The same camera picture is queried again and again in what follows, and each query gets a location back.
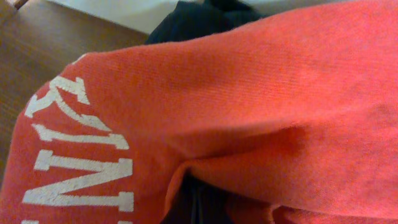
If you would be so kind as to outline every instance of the red sweatshirt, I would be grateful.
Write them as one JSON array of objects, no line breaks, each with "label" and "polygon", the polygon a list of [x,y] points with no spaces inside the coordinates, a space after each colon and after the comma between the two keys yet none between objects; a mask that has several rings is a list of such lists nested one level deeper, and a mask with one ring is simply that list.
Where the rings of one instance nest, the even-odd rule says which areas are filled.
[{"label": "red sweatshirt", "polygon": [[159,223],[184,174],[237,224],[398,223],[398,2],[85,55],[20,114],[0,221]]}]

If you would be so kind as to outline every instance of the red fabric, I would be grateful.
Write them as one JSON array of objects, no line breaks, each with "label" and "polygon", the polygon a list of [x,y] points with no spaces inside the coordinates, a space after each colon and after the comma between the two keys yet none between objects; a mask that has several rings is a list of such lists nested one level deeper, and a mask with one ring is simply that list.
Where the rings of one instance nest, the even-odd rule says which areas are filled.
[{"label": "red fabric", "polygon": [[[43,109],[31,118],[23,111],[1,223],[159,223],[186,173],[255,200],[230,200],[237,224],[398,223],[397,18],[397,1],[328,4],[188,42],[88,54],[61,76],[80,77],[90,103],[69,87],[56,90],[77,116],[96,116],[110,131],[79,123],[54,102],[36,106]],[[65,135],[44,141],[32,124],[74,136],[120,134],[128,148]],[[35,169],[45,163],[37,161],[43,149],[90,161],[131,159],[132,175],[59,194],[76,196],[79,206],[25,203],[28,190],[99,173],[59,161]],[[79,197],[120,192],[134,192],[134,211]]]}]

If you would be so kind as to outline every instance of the wooden floor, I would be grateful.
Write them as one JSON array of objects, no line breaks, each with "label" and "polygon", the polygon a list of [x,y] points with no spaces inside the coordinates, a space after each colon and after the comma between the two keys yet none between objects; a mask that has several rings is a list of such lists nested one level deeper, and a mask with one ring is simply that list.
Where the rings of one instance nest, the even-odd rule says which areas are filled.
[{"label": "wooden floor", "polygon": [[17,115],[38,88],[85,52],[140,45],[146,38],[44,0],[30,0],[9,17],[0,26],[0,181]]}]

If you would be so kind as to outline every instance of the white surface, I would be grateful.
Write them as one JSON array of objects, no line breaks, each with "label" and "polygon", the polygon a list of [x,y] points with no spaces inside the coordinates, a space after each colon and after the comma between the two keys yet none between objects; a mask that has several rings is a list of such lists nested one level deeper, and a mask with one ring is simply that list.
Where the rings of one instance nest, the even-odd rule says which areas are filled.
[{"label": "white surface", "polygon": [[[178,0],[49,0],[147,34],[175,9]],[[263,14],[344,0],[243,0]]]}]

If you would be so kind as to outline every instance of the white wall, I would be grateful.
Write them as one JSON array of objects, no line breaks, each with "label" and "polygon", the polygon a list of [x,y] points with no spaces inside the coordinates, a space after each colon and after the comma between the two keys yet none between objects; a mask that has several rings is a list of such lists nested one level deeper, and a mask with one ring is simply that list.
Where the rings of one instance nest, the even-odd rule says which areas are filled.
[{"label": "white wall", "polygon": [[[175,9],[178,0],[49,0],[147,34]],[[243,0],[264,14],[344,0]]]}]

